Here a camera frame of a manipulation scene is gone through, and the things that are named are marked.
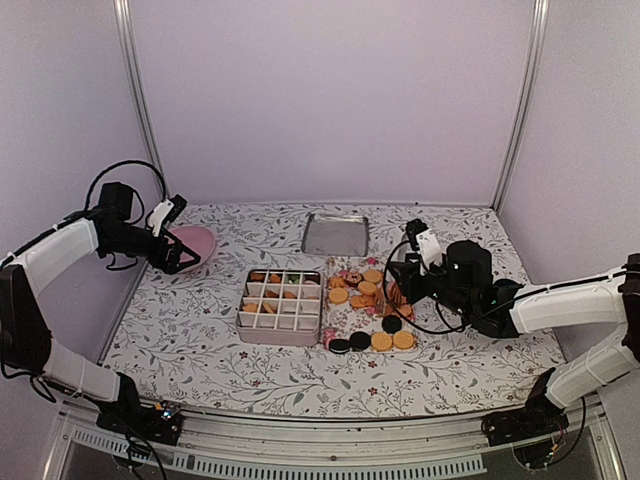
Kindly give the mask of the pink divided cookie tin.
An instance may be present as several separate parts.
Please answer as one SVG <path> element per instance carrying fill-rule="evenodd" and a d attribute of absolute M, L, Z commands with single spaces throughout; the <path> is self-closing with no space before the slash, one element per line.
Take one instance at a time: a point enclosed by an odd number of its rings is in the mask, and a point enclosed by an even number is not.
<path fill-rule="evenodd" d="M 263 282 L 251 282 L 252 272 L 265 274 Z M 289 283 L 288 274 L 299 273 L 298 283 Z M 269 281 L 271 274 L 278 274 L 280 283 Z M 319 285 L 304 285 L 306 279 L 316 279 Z M 312 347 L 319 342 L 322 326 L 322 274 L 315 270 L 253 269 L 248 272 L 243 286 L 236 329 L 244 343 L 282 347 Z M 279 292 L 280 298 L 266 298 L 266 290 Z M 293 291 L 297 299 L 283 297 L 284 291 Z M 243 311 L 243 306 L 255 303 L 257 313 Z M 262 312 L 262 305 L 270 304 L 276 314 Z"/>

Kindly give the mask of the metal serving tongs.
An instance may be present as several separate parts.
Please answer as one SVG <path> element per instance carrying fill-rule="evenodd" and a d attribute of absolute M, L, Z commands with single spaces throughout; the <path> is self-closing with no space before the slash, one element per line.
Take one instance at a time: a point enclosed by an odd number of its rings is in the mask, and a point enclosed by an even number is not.
<path fill-rule="evenodd" d="M 396 280 L 393 280 L 390 273 L 390 262 L 394 259 L 399 250 L 402 250 L 408 243 L 407 236 L 402 235 L 399 243 L 391 250 L 384 267 L 384 285 L 381 287 L 384 304 L 382 307 L 382 314 L 384 316 L 395 315 L 406 304 L 406 298 L 403 296 L 399 285 Z"/>

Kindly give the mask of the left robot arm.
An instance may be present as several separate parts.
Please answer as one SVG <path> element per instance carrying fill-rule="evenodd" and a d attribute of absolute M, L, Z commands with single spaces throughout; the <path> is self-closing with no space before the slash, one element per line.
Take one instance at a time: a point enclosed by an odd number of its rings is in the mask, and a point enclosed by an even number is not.
<path fill-rule="evenodd" d="M 68 284 L 74 273 L 88 279 L 89 267 L 98 260 L 122 256 L 130 265 L 143 262 L 165 274 L 200 262 L 197 251 L 168 227 L 185 209 L 186 199 L 164 197 L 132 220 L 135 196 L 122 182 L 106 183 L 96 205 L 86 204 L 1 262 L 2 375 L 28 378 L 49 402 L 57 394 L 85 399 L 98 407 L 107 427 L 128 434 L 169 425 L 174 415 L 163 405 L 144 405 L 130 376 L 64 345 L 54 332 L 70 321 L 47 317 L 68 313 L 88 321 L 83 330 L 94 333 L 101 315 L 114 313 L 117 292 L 103 277 L 86 287 Z"/>

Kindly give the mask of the pink plate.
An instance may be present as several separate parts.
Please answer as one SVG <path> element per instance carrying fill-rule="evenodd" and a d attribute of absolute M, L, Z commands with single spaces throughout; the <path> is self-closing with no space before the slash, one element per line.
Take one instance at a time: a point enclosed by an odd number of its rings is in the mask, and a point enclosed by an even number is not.
<path fill-rule="evenodd" d="M 203 266 L 213 255 L 216 241 L 211 230 L 201 226 L 181 226 L 170 230 L 184 245 L 200 256 L 200 261 L 183 270 L 191 272 Z"/>

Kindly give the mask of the chocolate sprinkle donut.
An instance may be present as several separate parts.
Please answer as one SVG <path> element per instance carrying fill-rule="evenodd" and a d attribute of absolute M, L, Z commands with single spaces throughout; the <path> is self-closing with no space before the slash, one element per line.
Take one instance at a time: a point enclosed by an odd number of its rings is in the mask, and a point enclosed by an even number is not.
<path fill-rule="evenodd" d="M 363 276 L 359 272 L 349 272 L 344 280 L 349 287 L 356 288 L 363 281 Z"/>

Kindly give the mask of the floral cookie tray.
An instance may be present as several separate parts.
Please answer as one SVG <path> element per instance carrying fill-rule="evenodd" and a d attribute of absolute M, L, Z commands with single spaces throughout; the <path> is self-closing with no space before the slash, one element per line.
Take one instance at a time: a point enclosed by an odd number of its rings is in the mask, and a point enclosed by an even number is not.
<path fill-rule="evenodd" d="M 359 272 L 363 281 L 356 288 L 349 287 L 344 278 L 349 272 Z M 326 262 L 326 291 L 324 297 L 322 343 L 328 349 L 332 339 L 345 339 L 356 331 L 372 336 L 376 332 L 393 335 L 401 330 L 411 332 L 416 339 L 409 350 L 393 348 L 376 352 L 371 346 L 364 351 L 351 353 L 398 354 L 413 352 L 418 347 L 417 331 L 408 324 L 414 318 L 413 307 L 407 303 L 395 315 L 381 312 L 384 300 L 383 262 L 375 257 L 331 257 Z"/>

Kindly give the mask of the yellow round biscuit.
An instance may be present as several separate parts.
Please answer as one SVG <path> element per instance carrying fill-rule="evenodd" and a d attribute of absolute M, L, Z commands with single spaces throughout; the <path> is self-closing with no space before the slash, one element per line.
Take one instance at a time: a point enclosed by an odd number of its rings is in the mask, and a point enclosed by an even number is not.
<path fill-rule="evenodd" d="M 393 337 L 393 346 L 399 350 L 409 350 L 415 346 L 415 336 L 409 331 L 398 331 Z"/>
<path fill-rule="evenodd" d="M 386 352 L 393 348 L 393 337 L 386 332 L 376 332 L 371 336 L 371 348 L 376 352 Z"/>

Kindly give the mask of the yellow round biscuit left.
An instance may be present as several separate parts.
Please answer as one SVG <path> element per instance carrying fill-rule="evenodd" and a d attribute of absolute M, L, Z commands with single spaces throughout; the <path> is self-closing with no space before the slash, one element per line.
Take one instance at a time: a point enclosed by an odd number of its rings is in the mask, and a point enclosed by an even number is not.
<path fill-rule="evenodd" d="M 393 348 L 393 337 L 386 332 L 376 332 L 371 336 L 371 348 L 376 352 L 386 352 Z"/>

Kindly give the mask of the black sandwich cookie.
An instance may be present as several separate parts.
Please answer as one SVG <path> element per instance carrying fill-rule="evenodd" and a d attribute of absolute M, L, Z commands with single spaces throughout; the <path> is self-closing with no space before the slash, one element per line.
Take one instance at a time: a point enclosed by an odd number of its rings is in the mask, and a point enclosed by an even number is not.
<path fill-rule="evenodd" d="M 351 344 L 345 339 L 332 339 L 328 343 L 328 349 L 334 354 L 346 354 L 351 350 Z"/>
<path fill-rule="evenodd" d="M 371 346 L 371 336 L 364 331 L 356 331 L 349 338 L 349 344 L 353 351 L 364 351 Z"/>

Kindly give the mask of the floral tablecloth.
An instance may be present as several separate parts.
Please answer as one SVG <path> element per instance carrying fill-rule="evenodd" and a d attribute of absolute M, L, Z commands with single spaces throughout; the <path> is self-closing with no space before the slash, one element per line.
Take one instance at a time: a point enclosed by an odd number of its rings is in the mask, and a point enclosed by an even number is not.
<path fill-rule="evenodd" d="M 418 320 L 415 350 L 399 355 L 336 355 L 311 348 L 250 345 L 236 330 L 244 281 L 253 268 L 323 270 L 301 250 L 313 213 L 359 215 L 369 222 L 368 259 L 384 261 L 405 224 L 421 219 L 442 245 L 471 239 L 488 249 L 494 274 L 526 273 L 496 214 L 425 206 L 193 206 L 184 225 L 211 229 L 215 255 L 200 269 L 145 273 L 104 356 L 140 394 L 191 406 L 330 418 L 449 415 L 521 403 L 536 377 L 563 362 L 551 331 L 493 340 L 473 330 L 445 334 L 431 303 Z"/>

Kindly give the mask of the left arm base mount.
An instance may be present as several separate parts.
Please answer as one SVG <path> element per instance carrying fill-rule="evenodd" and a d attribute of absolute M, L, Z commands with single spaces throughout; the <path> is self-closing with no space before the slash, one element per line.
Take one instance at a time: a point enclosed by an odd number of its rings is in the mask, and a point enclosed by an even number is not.
<path fill-rule="evenodd" d="M 141 405 L 122 406 L 116 403 L 97 403 L 99 415 L 96 425 L 119 434 L 163 445 L 178 444 L 184 417 L 181 413 L 167 416 L 163 410 Z"/>

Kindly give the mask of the front aluminium rail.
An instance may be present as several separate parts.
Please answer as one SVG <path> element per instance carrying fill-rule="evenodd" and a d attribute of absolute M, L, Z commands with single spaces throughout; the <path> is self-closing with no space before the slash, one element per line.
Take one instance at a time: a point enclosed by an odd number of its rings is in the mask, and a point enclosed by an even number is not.
<path fill-rule="evenodd" d="M 569 408 L 568 426 L 494 444 L 484 414 L 327 419 L 183 408 L 175 445 L 148 455 L 97 426 L 97 410 L 65 402 L 46 479 L 627 479 L 595 395 Z"/>

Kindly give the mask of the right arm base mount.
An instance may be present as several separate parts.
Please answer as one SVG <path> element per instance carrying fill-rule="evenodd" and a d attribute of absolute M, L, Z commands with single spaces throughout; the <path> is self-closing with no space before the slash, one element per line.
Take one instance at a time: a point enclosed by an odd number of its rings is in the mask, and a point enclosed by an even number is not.
<path fill-rule="evenodd" d="M 481 420 L 481 431 L 490 446 L 518 442 L 560 432 L 569 426 L 565 411 L 544 400 L 523 407 L 489 413 Z"/>

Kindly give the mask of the left aluminium frame post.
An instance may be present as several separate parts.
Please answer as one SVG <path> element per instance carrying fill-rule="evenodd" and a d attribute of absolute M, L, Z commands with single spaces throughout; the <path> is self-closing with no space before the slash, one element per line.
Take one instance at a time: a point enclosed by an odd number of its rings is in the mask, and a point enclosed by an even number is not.
<path fill-rule="evenodd" d="M 158 193 L 166 198 L 170 193 L 165 171 L 162 165 L 159 148 L 156 141 L 155 132 L 152 125 L 142 72 L 139 64 L 133 20 L 131 15 L 131 2 L 127 0 L 113 1 L 116 28 L 120 43 L 122 58 L 124 62 L 125 74 L 129 83 L 134 111 L 139 126 L 146 158 L 158 171 L 156 175 L 156 188 Z"/>

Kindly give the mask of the aluminium frame post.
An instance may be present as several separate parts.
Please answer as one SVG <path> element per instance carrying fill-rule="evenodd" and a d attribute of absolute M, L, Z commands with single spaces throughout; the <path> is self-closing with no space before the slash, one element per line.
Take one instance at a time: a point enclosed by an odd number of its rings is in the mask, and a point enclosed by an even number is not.
<path fill-rule="evenodd" d="M 528 114 L 534 96 L 536 80 L 544 49 L 549 6 L 550 2 L 548 0 L 535 0 L 533 2 L 524 72 L 516 105 L 515 117 L 491 203 L 491 208 L 497 215 L 501 214 L 506 204 L 526 129 Z"/>
<path fill-rule="evenodd" d="M 159 148 L 156 141 L 155 132 L 152 125 L 142 72 L 139 64 L 133 20 L 131 15 L 131 2 L 127 0 L 113 1 L 116 28 L 120 43 L 122 58 L 124 62 L 125 74 L 129 83 L 134 111 L 139 126 L 146 158 L 158 171 L 156 175 L 156 188 L 158 193 L 166 198 L 170 193 L 165 171 L 162 165 Z"/>

